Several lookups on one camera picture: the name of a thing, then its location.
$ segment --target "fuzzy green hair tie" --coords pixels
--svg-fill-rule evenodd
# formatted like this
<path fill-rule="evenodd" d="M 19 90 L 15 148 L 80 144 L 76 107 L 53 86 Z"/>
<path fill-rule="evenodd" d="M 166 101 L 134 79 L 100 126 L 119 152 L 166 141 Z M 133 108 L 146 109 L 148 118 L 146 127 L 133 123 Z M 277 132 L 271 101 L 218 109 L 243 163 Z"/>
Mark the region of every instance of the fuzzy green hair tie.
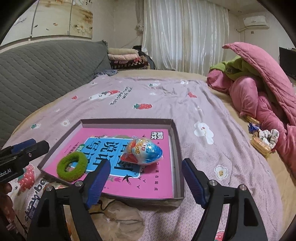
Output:
<path fill-rule="evenodd" d="M 78 162 L 76 167 L 71 171 L 66 171 L 69 164 L 73 162 Z M 88 161 L 86 155 L 83 152 L 74 151 L 60 160 L 57 165 L 57 174 L 61 179 L 67 182 L 73 182 L 82 177 L 86 171 L 87 164 Z"/>

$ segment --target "yellow snack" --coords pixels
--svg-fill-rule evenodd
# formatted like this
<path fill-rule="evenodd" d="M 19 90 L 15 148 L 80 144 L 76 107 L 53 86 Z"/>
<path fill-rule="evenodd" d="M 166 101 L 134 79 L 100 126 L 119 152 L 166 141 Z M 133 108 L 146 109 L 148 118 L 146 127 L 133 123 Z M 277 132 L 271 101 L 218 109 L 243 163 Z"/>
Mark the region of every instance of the yellow snack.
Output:
<path fill-rule="evenodd" d="M 254 124 L 258 125 L 258 126 L 260 125 L 260 121 L 256 120 L 255 118 L 253 118 L 253 117 L 251 117 L 249 115 L 245 115 L 244 117 L 246 118 L 246 120 L 248 122 L 254 123 Z"/>
<path fill-rule="evenodd" d="M 260 138 L 253 136 L 251 138 L 251 145 L 259 151 L 265 158 L 268 157 L 268 155 L 271 152 L 270 146 L 268 146 L 266 143 L 264 143 Z"/>

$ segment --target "pink book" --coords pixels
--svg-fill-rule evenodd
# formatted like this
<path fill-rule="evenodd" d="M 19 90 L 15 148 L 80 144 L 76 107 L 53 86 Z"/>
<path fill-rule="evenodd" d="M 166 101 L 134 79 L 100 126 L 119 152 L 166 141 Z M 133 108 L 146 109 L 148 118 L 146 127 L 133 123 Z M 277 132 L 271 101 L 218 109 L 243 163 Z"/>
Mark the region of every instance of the pink book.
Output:
<path fill-rule="evenodd" d="M 143 168 L 137 164 L 120 161 L 125 146 L 136 137 L 145 137 L 158 145 L 163 151 L 163 159 Z M 86 172 L 93 171 L 102 159 L 110 160 L 111 172 L 103 189 L 104 193 L 133 198 L 173 198 L 167 129 L 81 128 L 55 155 L 54 160 L 44 168 L 44 171 L 58 177 L 58 162 L 73 151 L 82 151 L 86 154 L 89 160 Z"/>

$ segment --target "white sheer curtain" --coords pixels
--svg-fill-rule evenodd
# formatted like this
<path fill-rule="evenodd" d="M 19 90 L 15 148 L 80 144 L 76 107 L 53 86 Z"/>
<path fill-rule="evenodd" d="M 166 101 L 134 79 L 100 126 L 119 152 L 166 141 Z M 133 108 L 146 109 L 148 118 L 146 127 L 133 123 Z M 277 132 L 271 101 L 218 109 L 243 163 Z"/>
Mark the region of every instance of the white sheer curtain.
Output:
<path fill-rule="evenodd" d="M 144 0 L 142 50 L 157 69 L 207 74 L 225 59 L 228 10 L 205 0 Z"/>

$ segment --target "ceiling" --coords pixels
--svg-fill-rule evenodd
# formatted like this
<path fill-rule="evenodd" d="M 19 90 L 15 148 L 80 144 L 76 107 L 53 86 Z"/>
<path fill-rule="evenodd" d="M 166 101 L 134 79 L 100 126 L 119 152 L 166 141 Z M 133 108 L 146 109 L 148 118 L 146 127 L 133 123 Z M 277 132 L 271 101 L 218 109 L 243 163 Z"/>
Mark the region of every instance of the ceiling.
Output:
<path fill-rule="evenodd" d="M 257 0 L 207 0 L 221 5 L 236 15 L 245 15 L 253 12 L 266 12 L 267 10 Z"/>

